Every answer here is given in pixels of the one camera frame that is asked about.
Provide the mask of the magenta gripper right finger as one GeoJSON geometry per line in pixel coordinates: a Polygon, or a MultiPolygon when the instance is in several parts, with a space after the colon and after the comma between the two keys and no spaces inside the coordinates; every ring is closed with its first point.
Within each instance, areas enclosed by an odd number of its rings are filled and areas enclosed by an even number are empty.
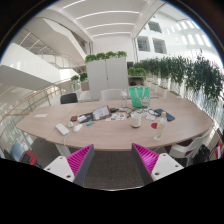
{"type": "Polygon", "coordinates": [[[145,185],[183,169],[167,153],[158,154],[135,143],[132,144],[132,153],[145,185]]]}

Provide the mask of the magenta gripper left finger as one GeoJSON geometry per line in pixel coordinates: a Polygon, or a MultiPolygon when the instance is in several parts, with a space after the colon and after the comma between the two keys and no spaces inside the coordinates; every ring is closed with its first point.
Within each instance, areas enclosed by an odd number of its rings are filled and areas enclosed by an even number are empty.
{"type": "Polygon", "coordinates": [[[91,144],[67,157],[58,156],[44,170],[76,185],[83,186],[93,156],[94,145],[91,144]]]}

